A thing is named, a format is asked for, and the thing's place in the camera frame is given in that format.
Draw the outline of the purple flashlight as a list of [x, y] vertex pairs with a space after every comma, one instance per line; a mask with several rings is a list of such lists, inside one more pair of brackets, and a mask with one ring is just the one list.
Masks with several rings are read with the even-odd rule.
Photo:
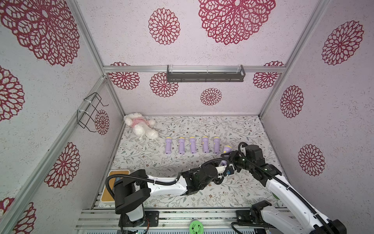
[[220, 138], [219, 137], [214, 137], [213, 138], [213, 152], [218, 155], [220, 152], [221, 152], [221, 149], [220, 149]]
[[165, 153], [167, 155], [170, 155], [171, 154], [171, 149], [172, 149], [172, 138], [171, 137], [166, 137], [165, 142], [166, 142]]
[[[224, 146], [223, 152], [221, 153], [220, 157], [224, 158], [224, 159], [228, 159], [231, 151], [232, 151], [231, 146], [229, 146], [229, 145]], [[220, 166], [227, 166], [227, 164], [228, 164], [228, 161], [222, 160], [219, 165]]]
[[189, 142], [190, 142], [191, 153], [192, 153], [192, 154], [196, 154], [196, 153], [197, 153], [197, 148], [196, 148], [196, 138], [193, 137], [193, 136], [190, 137]]
[[203, 136], [202, 137], [202, 148], [204, 153], [209, 153], [209, 137]]
[[186, 140], [185, 140], [185, 138], [184, 137], [180, 137], [179, 139], [178, 139], [178, 150], [179, 150], [179, 154], [180, 155], [184, 155], [185, 154], [185, 142], [186, 142]]

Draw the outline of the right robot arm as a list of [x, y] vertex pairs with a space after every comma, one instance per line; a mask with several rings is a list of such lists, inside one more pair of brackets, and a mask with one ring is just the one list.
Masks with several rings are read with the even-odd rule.
[[338, 219], [331, 220], [301, 196], [272, 164], [266, 163], [258, 145], [241, 142], [231, 151], [228, 160], [236, 172], [246, 170], [292, 213], [290, 218], [268, 201], [260, 201], [250, 208], [252, 225], [273, 226], [284, 234], [345, 234], [347, 229]]

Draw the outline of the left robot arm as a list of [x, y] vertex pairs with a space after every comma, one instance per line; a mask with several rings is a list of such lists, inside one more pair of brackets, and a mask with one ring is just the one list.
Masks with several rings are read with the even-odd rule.
[[137, 227], [147, 222], [143, 205], [147, 199], [163, 195], [194, 195], [212, 181], [221, 179], [226, 172], [226, 166], [216, 167], [215, 163], [181, 172], [176, 177], [154, 177], [141, 169], [129, 175], [108, 176], [105, 188], [115, 201], [115, 213], [120, 215], [118, 226]]

